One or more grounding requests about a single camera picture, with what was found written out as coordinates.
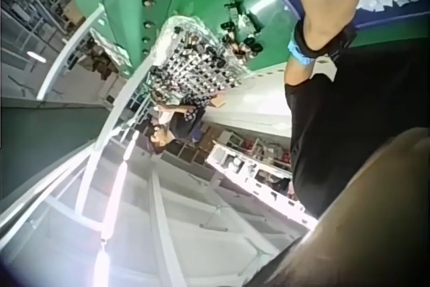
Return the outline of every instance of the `handrail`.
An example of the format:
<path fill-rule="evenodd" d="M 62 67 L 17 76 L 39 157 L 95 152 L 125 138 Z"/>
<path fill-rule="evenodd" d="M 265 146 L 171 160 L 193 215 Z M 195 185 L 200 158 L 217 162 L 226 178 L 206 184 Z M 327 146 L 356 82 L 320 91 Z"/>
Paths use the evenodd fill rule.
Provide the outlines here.
<path fill-rule="evenodd" d="M 61 50 L 60 54 L 55 59 L 54 63 L 50 67 L 48 74 L 46 74 L 45 80 L 43 80 L 42 85 L 40 86 L 37 100 L 42 101 L 50 86 L 54 82 L 56 76 L 60 73 L 61 68 L 66 64 L 67 59 L 76 49 L 77 45 L 80 41 L 87 35 L 89 29 L 92 25 L 105 13 L 105 9 L 102 5 L 100 5 L 88 18 L 83 22 L 81 26 L 77 29 L 77 31 L 73 34 L 71 39 L 67 42 L 66 46 Z"/>
<path fill-rule="evenodd" d="M 12 225 L 12 227 L 0 238 L 0 251 L 12 240 L 13 236 L 27 219 L 31 216 L 33 211 L 60 185 L 86 158 L 88 158 L 92 146 L 91 144 L 77 154 L 72 156 L 69 160 L 51 171 L 46 177 L 42 178 L 30 190 L 28 190 L 21 198 L 12 204 L 4 213 L 1 214 L 1 228 L 3 228 L 33 197 L 40 194 L 36 200 L 31 203 L 29 208 L 20 216 L 20 218 Z"/>
<path fill-rule="evenodd" d="M 64 163 L 53 169 L 49 174 L 41 178 L 35 183 L 26 193 L 19 197 L 9 208 L 0 214 L 0 230 L 37 194 L 51 185 L 58 179 L 66 170 L 79 166 L 83 161 L 83 157 L 88 157 L 94 143 L 84 144 L 79 152 L 68 158 Z"/>
<path fill-rule="evenodd" d="M 81 214 L 83 211 L 85 201 L 87 200 L 89 186 L 91 185 L 95 169 L 99 163 L 105 144 L 107 143 L 107 138 L 109 138 L 112 129 L 118 122 L 122 110 L 126 107 L 131 95 L 134 93 L 134 91 L 136 91 L 140 82 L 147 76 L 153 63 L 154 55 L 153 53 L 150 53 L 136 69 L 133 76 L 131 76 L 127 83 L 122 87 L 117 98 L 115 99 L 114 107 L 107 117 L 105 124 L 101 129 L 100 135 L 95 142 L 94 149 L 88 159 L 87 168 L 85 168 L 85 172 L 82 177 L 81 186 L 79 188 L 79 193 L 75 204 L 75 212 L 77 214 Z"/>

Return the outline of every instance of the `ceiling light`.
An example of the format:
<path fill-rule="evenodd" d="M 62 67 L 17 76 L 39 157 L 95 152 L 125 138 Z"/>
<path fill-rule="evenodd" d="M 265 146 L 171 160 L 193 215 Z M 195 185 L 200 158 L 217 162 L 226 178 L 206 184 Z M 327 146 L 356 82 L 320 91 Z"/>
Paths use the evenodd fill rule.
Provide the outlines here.
<path fill-rule="evenodd" d="M 35 60 L 38 60 L 41 63 L 46 63 L 46 58 L 44 58 L 43 56 L 40 56 L 39 54 L 36 54 L 35 52 L 27 52 L 27 55 L 29 57 L 34 58 Z"/>

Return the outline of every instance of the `white railing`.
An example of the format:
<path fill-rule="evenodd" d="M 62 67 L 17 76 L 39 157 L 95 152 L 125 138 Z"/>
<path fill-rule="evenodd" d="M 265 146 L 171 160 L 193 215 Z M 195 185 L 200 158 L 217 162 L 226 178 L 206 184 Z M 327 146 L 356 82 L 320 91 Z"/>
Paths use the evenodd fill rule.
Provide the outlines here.
<path fill-rule="evenodd" d="M 112 130 L 109 134 L 110 138 L 119 134 L 120 131 L 121 127 Z M 88 156 L 90 156 L 94 145 L 94 142 L 83 145 L 66 161 L 40 178 L 29 190 L 22 194 L 11 206 L 0 214 L 0 232 L 3 232 L 7 224 L 26 208 L 10 229 L 8 229 L 7 232 L 3 232 L 4 234 L 0 238 L 0 251 L 12 240 L 13 236 L 29 219 L 33 211 L 35 211 L 35 209 L 88 158 Z"/>
<path fill-rule="evenodd" d="M 99 6 L 96 11 L 87 18 L 84 24 L 78 29 L 78 31 L 72 36 L 72 38 L 67 42 L 66 46 L 63 48 L 61 53 L 58 55 L 54 64 L 51 66 L 37 96 L 38 100 L 43 100 L 50 86 L 58 75 L 60 69 L 64 65 L 64 61 L 69 57 L 70 53 L 74 51 L 82 37 L 88 32 L 90 27 L 104 14 L 103 6 Z M 129 102 L 130 98 L 136 92 L 136 89 L 140 85 L 144 78 L 148 75 L 149 69 L 153 65 L 154 53 L 150 53 L 142 64 L 136 69 L 133 76 L 128 80 L 128 82 L 123 86 L 119 92 L 116 100 L 114 101 L 114 107 L 112 108 L 103 128 L 97 139 L 91 144 L 85 145 L 78 152 L 73 154 L 65 162 L 61 163 L 58 167 L 52 170 L 48 175 L 40 178 L 33 187 L 31 187 L 27 192 L 20 196 L 9 208 L 0 214 L 0 232 L 3 235 L 0 238 L 0 251 L 6 246 L 14 235 L 19 231 L 22 225 L 29 219 L 33 211 L 43 203 L 47 198 L 51 198 L 51 193 L 60 185 L 69 175 L 76 170 L 84 160 L 88 159 L 86 166 L 84 166 L 84 172 L 81 180 L 81 185 L 79 187 L 79 192 L 77 194 L 74 215 L 70 216 L 71 220 L 79 221 L 82 218 L 81 214 L 83 207 L 87 200 L 87 195 L 91 181 L 93 179 L 97 164 L 100 160 L 101 154 L 112 137 L 115 137 L 124 130 L 121 138 L 122 142 L 126 138 L 128 132 L 135 125 L 140 118 L 142 118 L 146 113 L 147 105 L 150 102 L 149 97 L 146 97 L 141 103 L 140 107 L 136 111 L 134 117 L 130 119 L 127 123 L 116 126 L 118 120 L 120 119 L 121 113 Z M 124 180 L 127 173 L 127 160 L 129 160 L 136 139 L 138 137 L 138 132 L 135 131 L 132 140 L 125 147 L 123 161 L 120 164 L 117 172 L 117 176 L 112 188 L 112 194 L 108 200 L 107 208 L 105 212 L 104 220 L 101 224 L 101 246 L 95 262 L 93 285 L 97 287 L 107 287 L 108 277 L 110 269 L 110 258 L 109 254 L 105 250 L 105 246 L 111 239 L 114 233 L 114 227 L 116 223 L 116 217 L 118 214 L 118 207 L 120 204 L 122 188 L 124 186 Z M 18 214 L 24 209 L 24 213 L 18 216 Z M 4 232 L 5 227 L 13 219 L 17 219 L 7 232 Z"/>

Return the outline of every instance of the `woman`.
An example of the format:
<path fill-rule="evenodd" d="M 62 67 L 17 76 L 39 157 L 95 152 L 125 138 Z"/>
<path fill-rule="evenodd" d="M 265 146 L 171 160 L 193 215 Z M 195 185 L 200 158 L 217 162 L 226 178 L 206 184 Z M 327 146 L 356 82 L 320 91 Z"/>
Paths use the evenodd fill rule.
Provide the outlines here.
<path fill-rule="evenodd" d="M 172 114 L 170 121 L 160 123 L 161 119 L 144 122 L 147 151 L 161 154 L 167 145 L 176 139 L 186 139 L 193 129 L 200 123 L 206 107 L 220 108 L 224 105 L 221 95 L 205 95 L 201 97 L 188 94 L 182 98 L 179 105 L 158 104 L 157 110 L 161 114 Z"/>

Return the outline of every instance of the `fluorescent light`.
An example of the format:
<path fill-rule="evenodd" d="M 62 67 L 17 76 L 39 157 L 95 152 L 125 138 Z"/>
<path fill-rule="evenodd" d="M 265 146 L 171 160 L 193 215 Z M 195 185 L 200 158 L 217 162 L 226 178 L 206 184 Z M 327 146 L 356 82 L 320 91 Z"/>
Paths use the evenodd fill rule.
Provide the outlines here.
<path fill-rule="evenodd" d="M 116 223 L 116 217 L 118 215 L 118 208 L 120 207 L 120 200 L 122 194 L 122 188 L 124 187 L 124 181 L 127 174 L 127 163 L 123 161 L 116 174 L 112 193 L 107 203 L 105 218 L 103 220 L 103 228 L 101 230 L 101 239 L 109 240 L 113 233 Z"/>
<path fill-rule="evenodd" d="M 27 52 L 27 55 L 29 57 L 34 58 L 35 60 L 38 60 L 41 63 L 46 63 L 46 58 L 44 58 L 43 56 L 40 56 L 39 54 L 36 54 L 35 52 Z"/>
<path fill-rule="evenodd" d="M 260 0 L 258 2 L 256 2 L 256 4 L 254 4 L 251 8 L 250 8 L 250 12 L 257 14 L 259 11 L 261 11 L 262 9 L 266 8 L 267 6 L 271 5 L 272 3 L 274 3 L 276 0 Z"/>
<path fill-rule="evenodd" d="M 104 249 L 97 254 L 94 265 L 93 287 L 109 286 L 110 258 Z"/>
<path fill-rule="evenodd" d="M 135 130 L 135 131 L 134 131 L 134 134 L 133 134 L 133 138 L 132 138 L 132 140 L 137 140 L 137 138 L 139 137 L 139 134 L 140 134 L 140 132 L 139 132 L 139 131 L 137 131 L 137 130 Z"/>
<path fill-rule="evenodd" d="M 127 160 L 129 160 L 130 159 L 130 156 L 131 156 L 131 154 L 132 154 L 132 151 L 133 151 L 133 148 L 134 148 L 134 145 L 136 144 L 136 141 L 135 140 L 131 140 L 129 143 L 128 143 L 128 146 L 127 146 L 127 148 L 126 148 L 126 152 L 124 153 L 124 156 L 123 156 L 123 160 L 124 161 L 127 161 Z"/>

